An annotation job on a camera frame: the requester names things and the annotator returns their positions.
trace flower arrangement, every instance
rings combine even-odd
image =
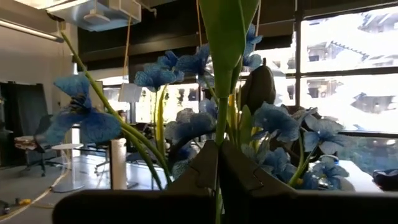
[[[172,177],[177,179],[195,157],[192,144],[196,143],[196,138],[206,136],[219,146],[228,139],[266,172],[296,189],[318,189],[319,182],[327,189],[340,189],[338,177],[348,173],[335,164],[331,156],[323,156],[312,169],[308,164],[316,153],[333,155],[348,147],[351,141],[338,134],[343,129],[341,125],[317,118],[316,108],[289,113],[287,107],[273,105],[276,92],[272,72],[265,59],[252,53],[255,44],[262,39],[251,24],[257,5],[258,0],[245,4],[240,0],[201,0],[208,44],[200,46],[195,55],[178,57],[166,51],[156,63],[136,73],[134,83],[156,95],[155,141],[146,139],[127,125],[110,107],[62,33],[85,74],[55,81],[72,100],[55,117],[45,133],[46,139],[60,142],[75,123],[81,125],[83,143],[110,140],[122,132],[137,147],[159,189],[163,185],[153,159],[164,169],[167,184],[170,184]],[[210,57],[214,75],[207,67]],[[236,91],[242,71],[250,71],[250,75]],[[212,99],[200,102],[199,113],[188,108],[181,110],[175,121],[164,127],[165,90],[169,84],[183,81],[186,73],[194,73],[199,85],[212,94]],[[91,106],[89,85],[93,86],[109,114],[100,113]],[[172,143],[168,149],[165,139]],[[297,145],[297,150],[290,147]]]

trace round table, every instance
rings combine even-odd
[[[70,157],[70,169],[72,172],[72,177],[70,178],[69,181],[66,181],[64,183],[59,183],[56,186],[52,188],[52,192],[54,193],[66,193],[66,192],[72,192],[75,190],[82,189],[84,187],[84,184],[81,180],[76,180],[76,171],[75,171],[75,166],[73,163],[73,156],[72,156],[72,150],[73,149],[79,149],[83,146],[83,144],[61,144],[57,146],[53,146],[53,150],[71,150],[71,157]]]

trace wall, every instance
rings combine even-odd
[[[73,40],[73,30],[65,31]],[[62,95],[53,86],[55,78],[71,75],[72,57],[65,44],[0,27],[0,82],[44,85],[49,113],[65,105]]]

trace blue orchid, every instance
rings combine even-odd
[[[182,82],[184,79],[183,72],[173,72],[163,69],[161,65],[155,63],[144,66],[144,71],[136,73],[134,83],[137,86],[146,87],[152,92],[159,91],[162,85]]]
[[[169,70],[173,69],[176,66],[178,61],[178,57],[171,50],[167,50],[164,56],[161,56],[157,59],[157,63],[165,67]]]
[[[302,179],[298,180],[295,186],[297,190],[317,190],[319,187],[318,179],[314,176],[313,172],[306,172]]]
[[[244,55],[249,55],[253,52],[254,44],[260,43],[262,35],[256,36],[256,28],[253,24],[250,24],[248,33],[246,34],[246,48],[244,49]]]
[[[175,121],[166,124],[165,138],[179,142],[185,138],[196,138],[214,130],[216,125],[213,117],[208,113],[194,113],[186,108],[177,113]]]
[[[312,130],[304,133],[304,148],[306,152],[313,151],[317,146],[324,154],[333,154],[352,144],[348,136],[338,134],[343,126],[329,119],[316,119],[307,116],[305,123]]]
[[[210,49],[207,44],[203,45],[198,49],[198,52],[195,55],[184,55],[181,56],[175,68],[183,71],[197,74],[198,76],[202,76],[205,74],[205,68],[207,60],[210,56]]]
[[[250,70],[254,70],[260,67],[262,58],[258,54],[243,55],[243,66],[248,67]]]
[[[313,174],[318,178],[325,178],[330,190],[341,189],[339,177],[348,177],[348,172],[339,165],[335,164],[335,160],[330,157],[322,157],[321,161],[312,167]]]
[[[84,144],[108,141],[120,134],[120,123],[114,116],[101,113],[92,107],[89,96],[90,81],[84,75],[58,78],[54,85],[72,100],[53,117],[51,126],[44,133],[43,138],[48,144],[62,142],[65,133],[74,124],[80,124],[81,142]]]
[[[184,145],[178,155],[181,160],[177,161],[172,167],[172,175],[174,179],[178,179],[186,169],[188,169],[191,160],[196,156],[197,152],[191,147],[191,142]]]
[[[197,83],[204,89],[214,88],[214,75],[205,72],[204,75],[197,75]]]
[[[254,113],[254,127],[262,128],[254,134],[254,139],[261,139],[269,133],[271,137],[278,134],[281,142],[294,141],[299,138],[299,124],[290,117],[286,108],[270,105],[266,102]]]
[[[262,168],[285,183],[293,177],[297,170],[290,163],[289,157],[281,147],[278,147],[275,151],[266,152]]]
[[[217,103],[212,98],[211,100],[209,99],[204,99],[199,102],[199,112],[204,112],[210,114],[215,120],[217,120],[218,116],[218,108],[217,108]]]

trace chair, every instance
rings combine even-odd
[[[45,166],[64,166],[60,162],[54,162],[50,161],[53,158],[57,157],[57,153],[51,149],[52,145],[49,145],[45,142],[45,139],[43,137],[43,133],[46,132],[46,130],[50,127],[51,125],[51,117],[52,115],[45,115],[40,119],[39,122],[39,127],[36,129],[36,132],[34,133],[34,141],[36,143],[36,148],[33,150],[34,152],[39,153],[40,159],[37,162],[33,162],[25,168],[25,170],[30,170],[33,166],[41,166],[42,168],[42,177],[45,177]]]

